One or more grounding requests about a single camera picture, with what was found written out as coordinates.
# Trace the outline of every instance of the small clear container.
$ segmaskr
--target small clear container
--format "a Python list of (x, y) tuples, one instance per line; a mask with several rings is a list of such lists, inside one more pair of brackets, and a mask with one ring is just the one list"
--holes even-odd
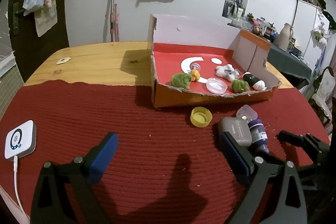
[(207, 89), (214, 94), (222, 95), (227, 90), (227, 84), (218, 78), (209, 78)]
[(258, 118), (258, 113), (255, 112), (250, 106), (243, 105), (240, 109), (238, 109), (236, 117), (244, 119), (246, 122), (251, 122)]
[(190, 64), (190, 70), (193, 70), (193, 69), (200, 71), (201, 66), (197, 63), (192, 63), (192, 64)]

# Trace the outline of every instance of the metal screw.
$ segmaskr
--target metal screw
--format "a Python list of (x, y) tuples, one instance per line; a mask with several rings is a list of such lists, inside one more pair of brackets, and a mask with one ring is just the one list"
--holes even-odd
[(76, 163), (76, 164), (80, 164), (82, 161), (83, 161), (83, 158), (82, 157), (76, 157), (76, 158), (74, 158), (74, 163)]
[(290, 167), (290, 168), (293, 168), (294, 167), (294, 163), (292, 161), (288, 161), (287, 162), (287, 166)]
[(50, 166), (51, 166), (50, 161), (45, 162), (44, 165), (43, 165), (44, 168), (49, 168)]
[(264, 159), (262, 157), (255, 157), (254, 160), (259, 164), (262, 164), (264, 162)]

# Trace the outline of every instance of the ceramic vase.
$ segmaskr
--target ceramic vase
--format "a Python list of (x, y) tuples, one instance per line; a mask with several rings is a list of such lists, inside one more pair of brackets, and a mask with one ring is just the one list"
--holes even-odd
[(288, 48), (289, 41), (293, 37), (293, 26), (286, 23), (282, 28), (280, 34), (275, 39), (274, 44), (278, 46), (280, 49), (286, 51)]

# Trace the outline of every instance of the mop handle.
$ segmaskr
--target mop handle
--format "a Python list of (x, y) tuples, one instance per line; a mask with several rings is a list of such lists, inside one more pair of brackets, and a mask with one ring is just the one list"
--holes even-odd
[(110, 13), (110, 34), (111, 34), (111, 42), (113, 42), (113, 34), (114, 34), (114, 0), (111, 0), (111, 13)]

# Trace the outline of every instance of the chair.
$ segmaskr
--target chair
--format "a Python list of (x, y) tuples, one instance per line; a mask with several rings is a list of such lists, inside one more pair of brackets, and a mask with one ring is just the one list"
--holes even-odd
[(331, 67), (326, 67), (323, 70), (322, 74), (314, 81), (313, 86), (315, 87), (315, 93), (308, 102), (325, 126), (332, 118), (331, 111), (326, 104), (326, 99), (335, 86), (334, 73)]

